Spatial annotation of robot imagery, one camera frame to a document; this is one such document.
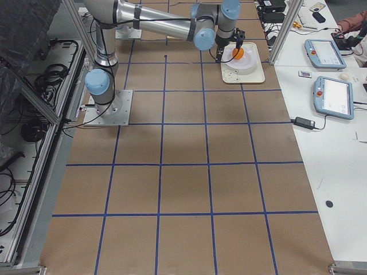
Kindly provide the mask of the person forearm in red sleeve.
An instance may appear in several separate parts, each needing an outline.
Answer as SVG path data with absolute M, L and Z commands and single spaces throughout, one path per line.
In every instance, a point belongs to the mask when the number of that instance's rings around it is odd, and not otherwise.
M 349 33 L 360 29 L 364 21 L 366 21 L 366 11 L 360 12 L 352 17 L 340 20 L 337 23 L 337 26 L 341 32 Z

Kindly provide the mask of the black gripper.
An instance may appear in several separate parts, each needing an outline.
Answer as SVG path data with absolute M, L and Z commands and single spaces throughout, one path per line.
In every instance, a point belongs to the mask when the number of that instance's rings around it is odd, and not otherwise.
M 229 41 L 227 41 L 227 40 L 216 40 L 216 44 L 217 44 L 217 49 L 216 49 L 215 60 L 216 60 L 216 62 L 221 62 L 222 61 L 222 55 L 224 53 L 224 49 L 225 49 L 226 46 L 229 45 Z

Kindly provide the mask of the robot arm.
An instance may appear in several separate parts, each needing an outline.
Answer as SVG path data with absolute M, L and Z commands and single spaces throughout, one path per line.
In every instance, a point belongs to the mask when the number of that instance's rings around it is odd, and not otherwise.
M 221 62 L 224 48 L 230 42 L 242 43 L 244 32 L 236 27 L 240 14 L 239 1 L 221 4 L 195 3 L 190 17 L 144 7 L 127 1 L 85 1 L 95 20 L 95 67 L 85 77 L 99 116 L 115 113 L 121 106 L 115 92 L 118 58 L 115 52 L 115 32 L 119 26 L 164 34 L 194 43 L 200 51 L 216 47 L 216 62 Z

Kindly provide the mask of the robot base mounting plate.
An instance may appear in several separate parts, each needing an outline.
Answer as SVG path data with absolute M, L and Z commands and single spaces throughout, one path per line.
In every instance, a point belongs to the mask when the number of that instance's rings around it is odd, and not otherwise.
M 111 106 L 96 105 L 92 96 L 89 97 L 84 116 L 84 126 L 102 127 L 102 126 L 128 126 L 130 120 L 131 103 L 133 90 L 116 90 L 115 99 Z

